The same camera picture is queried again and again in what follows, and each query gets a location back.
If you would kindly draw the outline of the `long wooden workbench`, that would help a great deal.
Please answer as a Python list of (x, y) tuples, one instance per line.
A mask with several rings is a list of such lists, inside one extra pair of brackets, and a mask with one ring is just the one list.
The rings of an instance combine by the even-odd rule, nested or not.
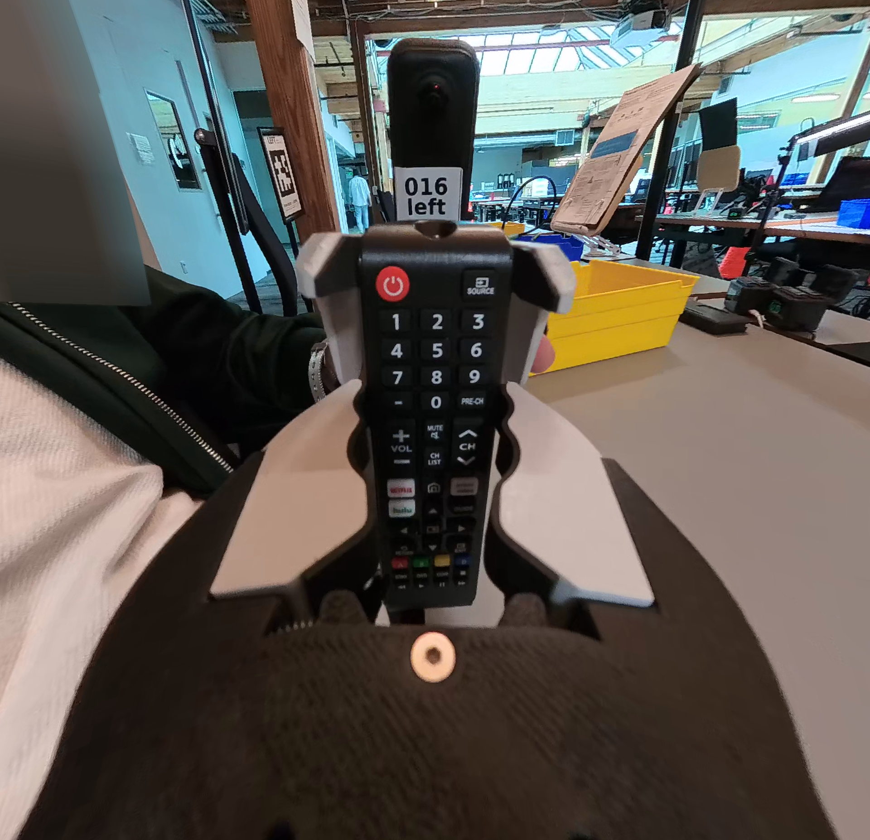
[(782, 241), (794, 238), (835, 245), (832, 259), (825, 263), (850, 269), (868, 269), (869, 231), (844, 227), (835, 216), (809, 215), (802, 218), (778, 218), (767, 221), (753, 217), (728, 219), (721, 215), (658, 215), (653, 238), (671, 243), (693, 242), (720, 247), (749, 247), (767, 238)]

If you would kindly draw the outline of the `white ceiling projector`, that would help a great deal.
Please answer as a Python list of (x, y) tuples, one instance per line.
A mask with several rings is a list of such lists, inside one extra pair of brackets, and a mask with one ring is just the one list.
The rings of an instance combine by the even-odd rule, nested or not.
[(610, 47), (615, 50), (642, 48), (668, 35), (671, 15), (659, 8), (641, 13), (626, 14), (610, 36)]

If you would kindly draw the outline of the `small cardboard covered tablet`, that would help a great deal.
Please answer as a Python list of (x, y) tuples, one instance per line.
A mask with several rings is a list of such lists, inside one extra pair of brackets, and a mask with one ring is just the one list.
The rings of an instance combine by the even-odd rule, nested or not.
[(724, 193), (733, 193), (740, 183), (741, 150), (738, 145), (702, 150), (697, 167), (699, 198), (692, 210), (709, 213)]

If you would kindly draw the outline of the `person's left forearm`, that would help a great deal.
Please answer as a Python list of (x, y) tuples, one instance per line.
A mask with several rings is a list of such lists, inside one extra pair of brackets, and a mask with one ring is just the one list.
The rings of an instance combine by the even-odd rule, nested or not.
[(168, 369), (169, 386), (216, 438), (250, 453), (313, 404), (319, 314), (258, 314), (145, 267), (150, 304), (124, 313)]

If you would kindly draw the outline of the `black remote control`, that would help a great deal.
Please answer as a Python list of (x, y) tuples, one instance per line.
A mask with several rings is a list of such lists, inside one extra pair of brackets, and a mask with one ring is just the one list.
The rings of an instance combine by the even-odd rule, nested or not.
[(485, 227), (362, 237), (362, 405), (391, 621), (475, 598), (511, 281), (512, 248)]

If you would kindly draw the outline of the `yellow plastic bin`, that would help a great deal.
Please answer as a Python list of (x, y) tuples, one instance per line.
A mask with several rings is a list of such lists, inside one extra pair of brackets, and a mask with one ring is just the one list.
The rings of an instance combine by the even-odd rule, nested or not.
[(570, 265), (576, 289), (571, 309), (550, 315), (547, 336), (555, 357), (546, 373), (667, 346), (701, 280), (600, 259)]

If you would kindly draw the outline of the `cardboard panel on stand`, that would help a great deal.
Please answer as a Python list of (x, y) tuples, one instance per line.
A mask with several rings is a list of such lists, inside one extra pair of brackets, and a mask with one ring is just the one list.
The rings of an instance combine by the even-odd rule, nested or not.
[(690, 64), (622, 95), (552, 216), (552, 230), (594, 237), (604, 229), (639, 169), (647, 141), (701, 71)]

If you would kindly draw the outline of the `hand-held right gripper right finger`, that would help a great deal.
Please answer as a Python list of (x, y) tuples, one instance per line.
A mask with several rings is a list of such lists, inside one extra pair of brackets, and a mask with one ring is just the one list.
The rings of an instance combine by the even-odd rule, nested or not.
[(604, 460), (556, 410), (506, 384), (485, 573), (505, 600), (536, 595), (568, 623), (585, 603), (655, 604)]

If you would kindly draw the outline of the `black flat device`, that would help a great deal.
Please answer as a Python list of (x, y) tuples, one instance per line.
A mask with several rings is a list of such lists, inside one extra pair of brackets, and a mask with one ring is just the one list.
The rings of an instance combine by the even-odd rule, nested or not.
[(706, 334), (722, 336), (744, 334), (749, 318), (718, 309), (705, 302), (688, 302), (680, 314), (679, 321)]

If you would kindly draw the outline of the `black desk mat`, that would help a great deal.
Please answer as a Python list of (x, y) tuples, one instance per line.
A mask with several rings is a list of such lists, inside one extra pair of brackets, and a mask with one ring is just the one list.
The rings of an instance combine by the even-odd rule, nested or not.
[(847, 359), (859, 365), (869, 367), (869, 342), (864, 343), (836, 343), (833, 341), (822, 340), (818, 334), (791, 332), (776, 330), (777, 334), (797, 342), (802, 342), (814, 348), (819, 348), (834, 356)]

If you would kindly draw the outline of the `wooden pillar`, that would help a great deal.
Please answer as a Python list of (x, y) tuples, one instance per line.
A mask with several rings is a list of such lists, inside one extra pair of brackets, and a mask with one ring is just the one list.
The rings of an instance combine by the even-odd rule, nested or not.
[(313, 62), (299, 43), (290, 0), (245, 0), (273, 123), (287, 139), (303, 214), (301, 243), (341, 229)]

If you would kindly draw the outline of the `black background monitor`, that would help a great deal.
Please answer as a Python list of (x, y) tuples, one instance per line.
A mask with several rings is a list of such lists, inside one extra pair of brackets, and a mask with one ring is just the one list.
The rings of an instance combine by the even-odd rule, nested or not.
[(699, 111), (703, 152), (737, 145), (737, 99), (732, 97)]

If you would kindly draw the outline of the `person's torso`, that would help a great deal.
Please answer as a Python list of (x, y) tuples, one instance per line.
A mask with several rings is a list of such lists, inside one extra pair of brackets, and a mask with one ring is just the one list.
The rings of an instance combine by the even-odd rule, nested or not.
[(236, 460), (116, 357), (2, 305), (2, 838), (120, 604)]

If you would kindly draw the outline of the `black vertical pole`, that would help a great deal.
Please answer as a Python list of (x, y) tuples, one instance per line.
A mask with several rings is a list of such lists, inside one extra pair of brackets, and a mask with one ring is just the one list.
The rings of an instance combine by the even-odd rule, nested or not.
[[(675, 71), (690, 67), (693, 63), (694, 52), (701, 29), (706, 0), (689, 0), (680, 38), (680, 48), (677, 54)], [(665, 194), (667, 185), (667, 171), (673, 139), (676, 135), (679, 123), (677, 113), (678, 103), (682, 98), (672, 103), (666, 111), (666, 116), (661, 124), (658, 138), (658, 147), (653, 160), (652, 176), (644, 214), (638, 231), (638, 241), (635, 256), (638, 259), (648, 261), (653, 247), (655, 222)]]

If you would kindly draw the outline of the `black round hoop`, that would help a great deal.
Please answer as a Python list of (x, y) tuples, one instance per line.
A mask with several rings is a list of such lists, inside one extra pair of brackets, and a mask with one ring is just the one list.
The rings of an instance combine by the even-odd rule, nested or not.
[(548, 228), (562, 199), (558, 186), (548, 174), (534, 174), (513, 189), (504, 206), (501, 221), (529, 223)]

